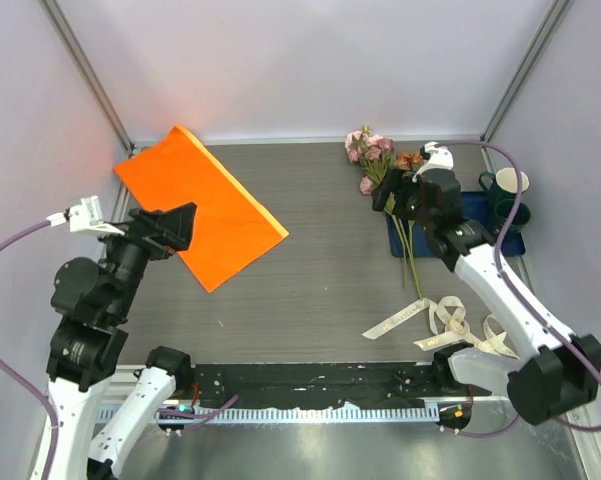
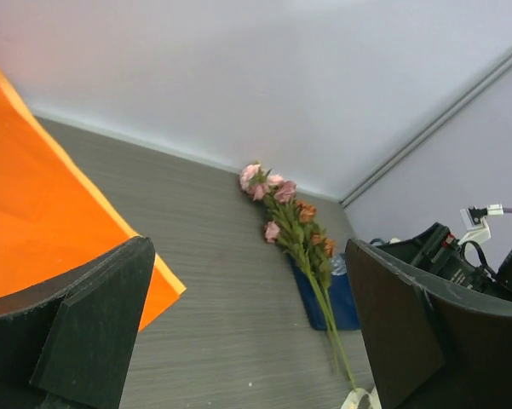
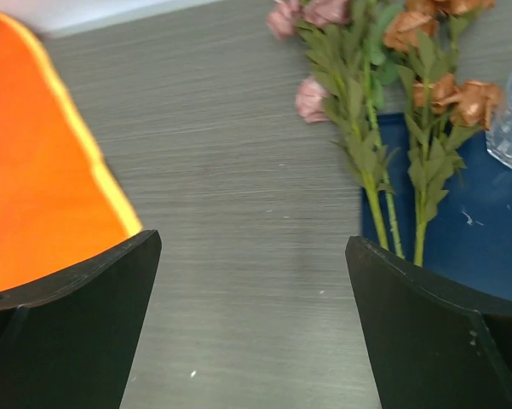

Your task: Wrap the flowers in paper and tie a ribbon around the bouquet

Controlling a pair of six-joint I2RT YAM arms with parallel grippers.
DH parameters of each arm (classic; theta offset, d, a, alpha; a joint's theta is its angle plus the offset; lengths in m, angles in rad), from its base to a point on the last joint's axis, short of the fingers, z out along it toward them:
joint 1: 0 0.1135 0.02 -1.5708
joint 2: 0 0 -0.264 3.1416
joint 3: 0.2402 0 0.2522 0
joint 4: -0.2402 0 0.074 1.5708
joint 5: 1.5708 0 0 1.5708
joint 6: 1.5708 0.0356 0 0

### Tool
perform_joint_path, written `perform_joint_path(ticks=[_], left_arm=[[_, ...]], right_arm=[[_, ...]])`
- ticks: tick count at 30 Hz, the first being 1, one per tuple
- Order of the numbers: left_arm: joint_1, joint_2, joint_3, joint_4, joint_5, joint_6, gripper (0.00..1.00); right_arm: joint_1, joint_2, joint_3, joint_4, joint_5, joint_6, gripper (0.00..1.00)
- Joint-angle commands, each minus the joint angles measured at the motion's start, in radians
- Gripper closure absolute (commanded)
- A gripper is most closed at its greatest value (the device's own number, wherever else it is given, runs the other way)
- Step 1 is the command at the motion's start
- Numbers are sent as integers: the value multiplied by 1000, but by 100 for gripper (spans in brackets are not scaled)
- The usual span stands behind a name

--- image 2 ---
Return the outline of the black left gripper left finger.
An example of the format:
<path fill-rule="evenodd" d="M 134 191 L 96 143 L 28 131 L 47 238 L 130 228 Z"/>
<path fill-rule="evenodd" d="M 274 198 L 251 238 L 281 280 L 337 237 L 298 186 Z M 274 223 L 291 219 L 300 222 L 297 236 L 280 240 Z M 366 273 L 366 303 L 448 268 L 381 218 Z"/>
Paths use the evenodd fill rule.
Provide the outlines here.
<path fill-rule="evenodd" d="M 154 261 L 137 236 L 0 297 L 0 408 L 117 408 Z"/>

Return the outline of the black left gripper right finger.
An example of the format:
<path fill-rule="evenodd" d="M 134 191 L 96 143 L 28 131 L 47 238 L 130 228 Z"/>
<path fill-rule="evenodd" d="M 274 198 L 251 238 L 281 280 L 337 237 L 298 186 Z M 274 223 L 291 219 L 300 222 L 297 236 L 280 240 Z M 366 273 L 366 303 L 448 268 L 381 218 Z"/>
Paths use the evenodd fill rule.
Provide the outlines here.
<path fill-rule="evenodd" d="M 359 239 L 346 261 L 384 408 L 512 408 L 512 302 Z"/>

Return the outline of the orange wrapping paper sheet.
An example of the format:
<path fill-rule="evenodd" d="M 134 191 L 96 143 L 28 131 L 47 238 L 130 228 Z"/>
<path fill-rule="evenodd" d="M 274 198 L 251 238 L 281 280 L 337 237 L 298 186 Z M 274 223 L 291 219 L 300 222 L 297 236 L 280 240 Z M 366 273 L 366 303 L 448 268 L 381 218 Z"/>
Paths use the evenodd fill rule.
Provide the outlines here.
<path fill-rule="evenodd" d="M 0 297 L 136 235 L 0 71 Z"/>

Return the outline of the orange fake flower stem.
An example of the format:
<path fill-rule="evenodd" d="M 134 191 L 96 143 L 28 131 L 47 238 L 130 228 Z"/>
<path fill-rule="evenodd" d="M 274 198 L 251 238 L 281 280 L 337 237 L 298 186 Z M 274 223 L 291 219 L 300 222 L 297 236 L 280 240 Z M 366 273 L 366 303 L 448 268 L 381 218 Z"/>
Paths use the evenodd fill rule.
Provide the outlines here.
<path fill-rule="evenodd" d="M 344 371 L 350 388 L 357 387 L 354 374 L 348 362 L 343 342 L 338 333 L 336 318 L 331 306 L 331 262 L 336 243 L 329 239 L 325 229 L 315 220 L 316 207 L 301 199 L 294 201 L 297 226 L 303 232 L 302 271 L 314 291 L 314 295 L 325 320 L 327 335 L 338 371 Z"/>

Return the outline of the pink fake flower stem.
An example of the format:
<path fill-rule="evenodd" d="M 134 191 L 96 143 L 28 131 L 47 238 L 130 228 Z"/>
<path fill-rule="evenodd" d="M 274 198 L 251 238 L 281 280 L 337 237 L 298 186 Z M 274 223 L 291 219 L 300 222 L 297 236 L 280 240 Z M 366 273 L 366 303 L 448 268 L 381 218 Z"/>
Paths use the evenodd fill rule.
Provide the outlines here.
<path fill-rule="evenodd" d="M 263 205 L 267 212 L 265 240 L 281 247 L 302 271 L 303 232 L 297 226 L 294 209 L 294 201 L 299 199 L 296 184 L 264 170 L 261 163 L 253 162 L 241 170 L 239 185 L 253 201 Z"/>

